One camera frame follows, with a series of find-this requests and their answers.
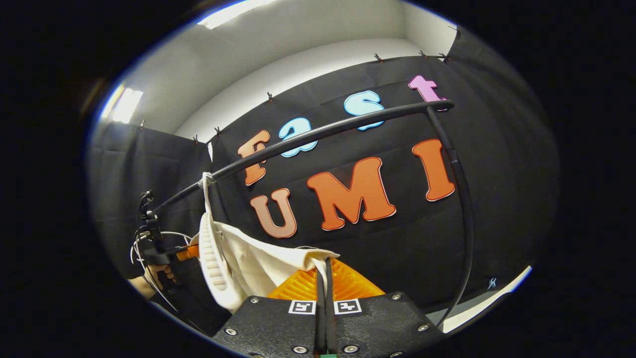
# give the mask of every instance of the ceiling light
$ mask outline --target ceiling light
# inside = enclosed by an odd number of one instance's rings
[[[269,4],[274,2],[275,0],[245,0],[234,5],[230,5],[227,8],[221,9],[212,15],[204,18],[203,20],[197,22],[198,25],[203,25],[208,29],[212,30],[213,28],[220,26],[221,24],[230,21],[231,19],[251,10],[257,8],[259,6],[263,6],[265,4]]]
[[[123,123],[130,122],[130,118],[143,95],[144,93],[140,90],[125,89],[113,111],[113,120]]]
[[[99,115],[100,118],[108,118],[108,115],[111,114],[111,110],[113,110],[113,106],[115,105],[115,103],[117,103],[117,100],[121,96],[122,92],[123,92],[123,86],[120,85],[113,92],[113,94],[111,94],[111,97],[108,99],[108,102],[106,102],[106,105],[104,106],[104,109],[102,110],[102,113]]]

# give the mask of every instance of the letter m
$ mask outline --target letter m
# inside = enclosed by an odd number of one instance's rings
[[[363,218],[367,221],[390,217],[396,213],[396,207],[389,203],[380,177],[382,160],[370,157],[356,163],[351,177],[351,188],[347,189],[331,173],[319,173],[307,180],[307,186],[318,196],[326,231],[341,229],[345,221],[338,217],[336,208],[347,220],[356,224],[360,217],[360,208],[364,201]]]

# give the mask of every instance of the ceiling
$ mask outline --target ceiling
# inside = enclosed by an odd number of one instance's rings
[[[310,48],[405,38],[398,0],[276,0],[210,30],[193,24],[141,59],[122,85],[144,92],[130,123],[174,134],[223,89]]]

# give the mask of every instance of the human hand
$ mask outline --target human hand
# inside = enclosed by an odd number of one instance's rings
[[[161,282],[159,282],[159,276],[157,275],[159,271],[165,272],[166,276],[169,279],[171,279],[174,283],[177,282],[177,280],[174,278],[174,274],[172,273],[172,270],[170,269],[170,266],[168,265],[149,265],[148,267],[146,267],[146,272],[144,274],[144,277],[147,279],[148,282],[152,282],[151,281],[151,277],[152,277],[152,279],[154,279],[154,282],[156,282],[159,289],[163,290],[163,285],[161,284]]]

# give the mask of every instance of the orange letter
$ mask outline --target orange letter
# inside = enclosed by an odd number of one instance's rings
[[[428,201],[440,200],[455,192],[455,184],[448,181],[439,140],[427,140],[416,144],[413,154],[420,157],[424,165],[424,173],[429,181],[429,191],[426,193]]]
[[[263,143],[267,143],[270,141],[270,134],[263,130],[260,131],[257,135],[255,135],[252,139],[247,141],[247,143],[240,146],[238,149],[238,154],[245,158],[249,155],[252,155],[260,150],[265,149],[265,145]],[[265,168],[261,168],[258,164],[254,164],[253,166],[245,169],[245,173],[247,176],[245,177],[245,185],[252,185],[256,183],[260,178],[265,176]]]
[[[283,227],[274,225],[270,211],[267,210],[266,196],[257,196],[249,202],[256,209],[258,220],[265,232],[278,239],[288,238],[296,233],[296,218],[289,206],[288,197],[289,189],[279,189],[272,193],[272,199],[279,204],[280,212],[285,220]]]
[[[367,221],[390,217],[396,213],[396,207],[389,203],[384,191],[380,166],[382,160],[378,157],[357,162],[351,176],[351,189],[347,189],[331,173],[319,173],[307,180],[307,186],[316,191],[320,201],[324,216],[323,230],[340,229],[345,225],[345,221],[336,214],[336,208],[350,222],[356,224],[362,201],[365,207],[363,218]]]

